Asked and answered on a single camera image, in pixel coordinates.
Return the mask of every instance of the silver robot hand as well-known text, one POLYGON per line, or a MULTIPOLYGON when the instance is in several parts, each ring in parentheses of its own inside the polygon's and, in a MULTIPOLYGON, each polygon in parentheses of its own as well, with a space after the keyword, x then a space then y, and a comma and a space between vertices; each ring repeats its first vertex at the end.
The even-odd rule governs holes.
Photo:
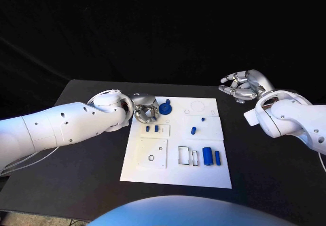
POLYGON ((234 97, 237 103, 263 97, 275 88, 266 77, 256 70, 236 72, 220 79, 220 83, 232 80, 230 86, 219 86, 219 90, 234 97))
POLYGON ((132 101, 134 117, 141 123, 155 121, 158 117, 158 104, 155 97, 148 94, 135 93, 126 95, 132 101))

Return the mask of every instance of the black table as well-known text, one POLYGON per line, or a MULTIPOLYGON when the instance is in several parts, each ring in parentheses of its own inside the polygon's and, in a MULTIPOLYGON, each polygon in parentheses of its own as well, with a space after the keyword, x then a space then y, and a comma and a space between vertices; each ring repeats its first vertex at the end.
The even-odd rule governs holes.
POLYGON ((299 225, 324 223, 326 173, 317 152, 295 137, 272 139, 259 126, 247 125, 242 114, 255 101, 240 105, 207 86, 71 80, 56 105, 86 102, 108 89, 125 94, 216 98, 232 189, 119 181, 128 126, 60 147, 35 165, 15 171, 0 192, 0 210, 93 220, 138 199, 191 195, 237 203, 299 225))

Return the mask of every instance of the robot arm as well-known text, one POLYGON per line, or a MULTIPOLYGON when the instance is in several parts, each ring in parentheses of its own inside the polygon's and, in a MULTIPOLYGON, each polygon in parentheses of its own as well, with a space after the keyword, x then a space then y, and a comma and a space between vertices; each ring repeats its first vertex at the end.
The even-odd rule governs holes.
POLYGON ((134 94, 128 97, 118 90, 108 90, 95 95, 87 104, 70 103, 1 120, 0 169, 35 152, 118 130, 128 125, 134 110, 138 121, 154 121, 157 106, 154 96, 134 94))
POLYGON ((295 93, 273 91, 268 79, 256 70, 230 74, 220 82, 232 79, 230 87, 219 86, 219 90, 230 94, 239 103, 258 98, 255 108, 243 113, 249 125, 259 124, 272 138, 295 136, 309 149, 326 154, 326 105, 312 105, 295 93))

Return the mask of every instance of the gray floor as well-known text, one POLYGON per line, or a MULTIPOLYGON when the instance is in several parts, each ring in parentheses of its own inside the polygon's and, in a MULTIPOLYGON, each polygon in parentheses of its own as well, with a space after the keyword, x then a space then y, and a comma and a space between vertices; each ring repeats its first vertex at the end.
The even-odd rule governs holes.
MULTIPOLYGON (((51 218, 31 214, 8 213, 0 221, 1 226, 69 226, 70 219, 51 218)), ((84 226, 87 223, 77 221, 73 226, 84 226)))

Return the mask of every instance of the black curtain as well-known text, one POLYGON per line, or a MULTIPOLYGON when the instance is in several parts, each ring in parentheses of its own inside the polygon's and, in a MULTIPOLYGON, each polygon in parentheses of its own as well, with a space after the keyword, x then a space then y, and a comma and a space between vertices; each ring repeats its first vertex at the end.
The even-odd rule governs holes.
POLYGON ((318 18, 298 7, 2 0, 0 118, 48 108, 70 79, 217 86, 247 69, 322 103, 318 18))

